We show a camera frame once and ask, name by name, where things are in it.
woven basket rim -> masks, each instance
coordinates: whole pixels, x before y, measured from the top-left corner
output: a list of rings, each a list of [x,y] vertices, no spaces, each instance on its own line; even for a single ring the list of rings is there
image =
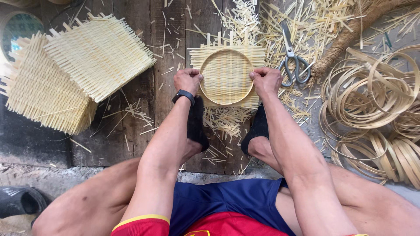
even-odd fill
[[[230,49],[230,48],[225,48],[225,49],[220,49],[220,50],[217,50],[217,51],[215,51],[215,52],[213,52],[212,54],[210,54],[205,60],[204,60],[204,62],[203,62],[203,64],[201,65],[201,67],[200,67],[200,74],[202,74],[202,72],[203,72],[203,68],[207,65],[207,63],[208,63],[208,61],[209,61],[209,58],[211,57],[211,56],[213,56],[214,54],[216,54],[216,53],[220,53],[220,52],[222,52],[222,51],[234,51],[234,52],[236,52],[236,53],[238,53],[238,54],[240,54],[240,55],[242,55],[246,60],[247,60],[247,62],[252,66],[252,68],[254,68],[254,65],[252,64],[252,62],[251,62],[251,60],[245,55],[245,54],[243,54],[243,53],[241,53],[241,52],[239,52],[239,51],[237,51],[237,50],[234,50],[234,49]],[[229,102],[229,103],[220,103],[220,102],[216,102],[216,101],[214,101],[214,100],[212,100],[211,98],[209,98],[208,96],[207,96],[207,94],[205,93],[205,91],[203,90],[203,87],[201,86],[201,82],[200,82],[200,89],[201,89],[201,91],[203,92],[203,94],[204,94],[204,96],[206,96],[206,98],[208,98],[210,101],[212,101],[212,102],[214,102],[214,103],[216,103],[216,104],[219,104],[219,105],[231,105],[231,104],[234,104],[234,103],[237,103],[237,102],[240,102],[240,101],[242,101],[244,98],[246,98],[247,96],[248,96],[248,94],[251,92],[251,90],[252,90],[252,87],[254,86],[254,81],[252,80],[252,83],[251,83],[251,86],[249,87],[249,90],[248,90],[248,92],[241,98],[241,99],[239,99],[239,100],[237,100],[237,101],[235,101],[235,102]]]

smartwatch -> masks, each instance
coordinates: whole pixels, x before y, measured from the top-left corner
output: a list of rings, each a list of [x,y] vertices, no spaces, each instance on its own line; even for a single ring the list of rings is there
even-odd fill
[[[180,96],[186,96],[191,101],[191,106],[194,106],[194,96],[185,90],[178,90],[176,95],[173,97],[172,102],[175,103]]]

black slipper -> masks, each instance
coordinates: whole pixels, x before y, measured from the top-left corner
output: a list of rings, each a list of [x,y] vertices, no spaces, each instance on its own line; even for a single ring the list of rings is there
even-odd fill
[[[26,186],[0,187],[0,218],[12,215],[32,215],[47,207],[44,197],[35,189]]]
[[[194,106],[190,107],[186,124],[186,137],[202,145],[201,152],[209,148],[209,141],[204,134],[204,103],[200,96],[194,98]]]
[[[265,115],[264,106],[262,104],[258,107],[251,129],[245,136],[244,140],[241,142],[241,149],[246,155],[248,155],[249,142],[251,141],[251,139],[258,136],[264,136],[267,137],[267,139],[269,139],[267,116]]]

hand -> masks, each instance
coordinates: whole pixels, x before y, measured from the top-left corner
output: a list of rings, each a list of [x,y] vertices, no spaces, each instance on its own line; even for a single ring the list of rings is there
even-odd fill
[[[278,89],[283,81],[279,70],[268,67],[255,68],[249,76],[254,81],[255,91],[261,99],[272,95],[277,97]]]
[[[187,68],[179,70],[176,75],[173,76],[173,84],[176,90],[185,90],[190,92],[193,96],[197,94],[200,81],[203,80],[203,75],[200,75],[200,71],[197,69]]]

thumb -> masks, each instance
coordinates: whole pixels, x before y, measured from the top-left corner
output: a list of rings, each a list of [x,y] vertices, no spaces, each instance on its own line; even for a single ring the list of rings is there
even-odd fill
[[[260,78],[261,77],[261,75],[260,74],[258,74],[257,72],[251,72],[250,74],[249,74],[249,77],[252,79],[252,80],[254,80],[254,79],[256,79],[256,78]]]
[[[204,79],[204,77],[203,77],[202,74],[195,75],[193,78],[196,78],[196,79],[198,79],[200,81],[202,81]]]

